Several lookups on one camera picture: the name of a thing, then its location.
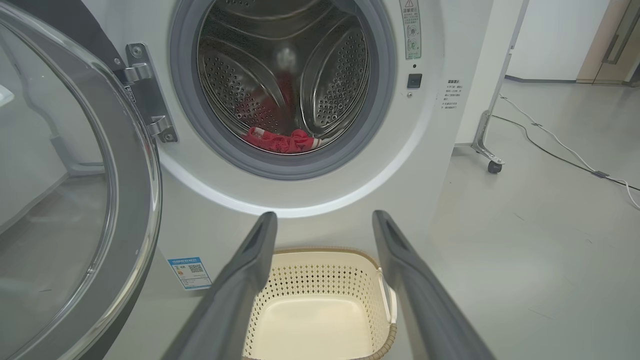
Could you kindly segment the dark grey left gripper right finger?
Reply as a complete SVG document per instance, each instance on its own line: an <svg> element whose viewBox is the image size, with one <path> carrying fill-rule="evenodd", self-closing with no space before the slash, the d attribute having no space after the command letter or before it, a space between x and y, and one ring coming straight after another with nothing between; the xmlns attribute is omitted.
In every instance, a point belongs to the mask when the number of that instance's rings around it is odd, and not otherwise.
<svg viewBox="0 0 640 360"><path fill-rule="evenodd" d="M496 360L393 217L375 210L372 227L386 282L400 301L414 360Z"/></svg>

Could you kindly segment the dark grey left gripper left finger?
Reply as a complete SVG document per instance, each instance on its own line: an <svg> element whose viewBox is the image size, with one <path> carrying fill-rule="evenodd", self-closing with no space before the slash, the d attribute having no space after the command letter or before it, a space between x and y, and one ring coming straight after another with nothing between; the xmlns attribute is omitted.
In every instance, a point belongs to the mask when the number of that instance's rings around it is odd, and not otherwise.
<svg viewBox="0 0 640 360"><path fill-rule="evenodd" d="M162 360L243 360L255 296L268 282L278 217L261 214Z"/></svg>

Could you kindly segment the red and white garment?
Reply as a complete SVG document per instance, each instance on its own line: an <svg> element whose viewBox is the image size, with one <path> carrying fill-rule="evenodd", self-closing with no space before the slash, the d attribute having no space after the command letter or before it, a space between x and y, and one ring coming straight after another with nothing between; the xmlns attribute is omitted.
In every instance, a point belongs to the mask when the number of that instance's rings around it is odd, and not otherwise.
<svg viewBox="0 0 640 360"><path fill-rule="evenodd" d="M322 145L320 139L309 136L302 129L295 129L287 136L254 126L241 138L256 148L277 154L301 154Z"/></svg>

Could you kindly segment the cream perforated laundry basket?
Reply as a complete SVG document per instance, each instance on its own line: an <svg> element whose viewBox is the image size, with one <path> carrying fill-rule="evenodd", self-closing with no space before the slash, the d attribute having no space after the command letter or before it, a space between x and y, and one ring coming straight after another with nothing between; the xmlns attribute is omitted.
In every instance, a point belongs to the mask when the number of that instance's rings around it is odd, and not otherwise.
<svg viewBox="0 0 640 360"><path fill-rule="evenodd" d="M372 256L347 248L275 251L254 297L242 360L382 360L398 303Z"/></svg>

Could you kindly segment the white front-load washing machine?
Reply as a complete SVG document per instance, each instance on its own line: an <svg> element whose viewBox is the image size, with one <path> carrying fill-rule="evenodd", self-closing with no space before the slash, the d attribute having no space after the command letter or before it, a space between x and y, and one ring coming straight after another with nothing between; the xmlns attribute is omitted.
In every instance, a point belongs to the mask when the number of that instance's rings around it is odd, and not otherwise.
<svg viewBox="0 0 640 360"><path fill-rule="evenodd" d="M183 289L169 259L200 257L211 281L231 259L258 217L278 217L275 251L355 249L377 259L373 212L388 212L419 255L473 80L494 0L418 0L422 56L406 59L399 0L397 77L382 128L353 162L330 177L298 182L212 183L185 172L171 152L192 127L176 97L170 72L170 32L181 0L83 0L120 54L143 43L150 53L178 142L158 144L163 177L159 260L167 284ZM422 74L420 88L407 88ZM457 109L441 109L447 80L463 86Z"/></svg>

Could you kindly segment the metal door hinge bracket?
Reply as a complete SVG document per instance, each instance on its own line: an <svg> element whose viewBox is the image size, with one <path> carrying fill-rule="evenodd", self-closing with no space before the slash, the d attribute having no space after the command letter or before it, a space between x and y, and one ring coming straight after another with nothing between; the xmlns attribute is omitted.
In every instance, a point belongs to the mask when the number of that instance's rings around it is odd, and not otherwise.
<svg viewBox="0 0 640 360"><path fill-rule="evenodd" d="M114 73L136 105L148 132L151 136L158 137L162 143L178 142L178 133L146 45L127 44L125 53L128 66L115 70Z"/></svg>

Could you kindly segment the printed instruction label sticker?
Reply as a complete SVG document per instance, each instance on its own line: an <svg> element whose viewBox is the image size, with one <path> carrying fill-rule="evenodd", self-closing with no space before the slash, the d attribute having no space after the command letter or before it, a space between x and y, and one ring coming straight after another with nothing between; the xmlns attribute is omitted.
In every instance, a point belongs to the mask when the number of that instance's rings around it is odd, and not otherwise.
<svg viewBox="0 0 640 360"><path fill-rule="evenodd" d="M441 96L442 110L455 110L458 108L464 86L459 79L446 80L445 88Z"/></svg>

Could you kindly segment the stainless steel washing machine drum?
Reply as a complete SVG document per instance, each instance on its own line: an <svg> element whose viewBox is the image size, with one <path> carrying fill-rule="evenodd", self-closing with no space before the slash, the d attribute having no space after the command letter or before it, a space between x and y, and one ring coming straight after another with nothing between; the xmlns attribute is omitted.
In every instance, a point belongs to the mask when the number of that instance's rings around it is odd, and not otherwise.
<svg viewBox="0 0 640 360"><path fill-rule="evenodd" d="M302 129L321 140L301 154L329 145L354 123L368 93L364 26L354 3L215 0L198 39L208 105L245 143L255 126L286 136Z"/></svg>

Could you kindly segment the wooden room door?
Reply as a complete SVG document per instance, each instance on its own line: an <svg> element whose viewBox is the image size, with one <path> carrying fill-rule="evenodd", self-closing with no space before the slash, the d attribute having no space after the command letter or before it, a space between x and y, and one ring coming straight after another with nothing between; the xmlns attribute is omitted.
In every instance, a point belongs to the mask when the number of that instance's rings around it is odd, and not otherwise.
<svg viewBox="0 0 640 360"><path fill-rule="evenodd" d="M640 0L610 0L576 82L640 88Z"/></svg>

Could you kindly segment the blue energy label sticker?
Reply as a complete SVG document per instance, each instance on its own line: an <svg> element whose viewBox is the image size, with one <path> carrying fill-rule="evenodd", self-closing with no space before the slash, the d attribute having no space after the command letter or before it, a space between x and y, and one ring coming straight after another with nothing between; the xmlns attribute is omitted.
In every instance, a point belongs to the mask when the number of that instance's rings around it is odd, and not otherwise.
<svg viewBox="0 0 640 360"><path fill-rule="evenodd" d="M205 290L213 284L200 257L168 259L167 262L185 291Z"/></svg>

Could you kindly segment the metal stand leg with caster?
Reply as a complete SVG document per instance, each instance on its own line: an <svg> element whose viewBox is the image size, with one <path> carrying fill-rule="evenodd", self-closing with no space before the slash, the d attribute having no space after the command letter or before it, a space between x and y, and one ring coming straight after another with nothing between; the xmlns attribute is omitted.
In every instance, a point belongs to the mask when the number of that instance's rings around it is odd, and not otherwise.
<svg viewBox="0 0 640 360"><path fill-rule="evenodd" d="M489 70L489 85L493 86L490 101L478 120L471 148L488 160L487 172L499 174L505 162L487 148L486 139L489 132L490 119L498 102L512 53L515 49L519 33L524 22L530 0L493 0L493 8L489 17L486 34L485 69Z"/></svg>

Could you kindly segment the white board panel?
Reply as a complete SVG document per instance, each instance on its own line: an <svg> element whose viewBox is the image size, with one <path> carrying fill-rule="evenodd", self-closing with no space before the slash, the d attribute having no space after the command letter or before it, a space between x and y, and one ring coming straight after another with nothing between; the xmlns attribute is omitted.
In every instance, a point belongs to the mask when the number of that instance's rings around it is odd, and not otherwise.
<svg viewBox="0 0 640 360"><path fill-rule="evenodd" d="M523 0L493 0L455 146L473 143L482 112L491 108L496 88L504 76L502 69L521 14L522 3Z"/></svg>

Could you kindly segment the green white warning sticker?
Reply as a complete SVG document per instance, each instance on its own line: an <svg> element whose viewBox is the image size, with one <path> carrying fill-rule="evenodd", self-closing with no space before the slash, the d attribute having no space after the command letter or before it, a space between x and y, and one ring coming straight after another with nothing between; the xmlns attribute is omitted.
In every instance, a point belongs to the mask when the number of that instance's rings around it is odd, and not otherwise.
<svg viewBox="0 0 640 360"><path fill-rule="evenodd" d="M398 0L402 16L405 55L407 60L422 57L422 35L419 0Z"/></svg>

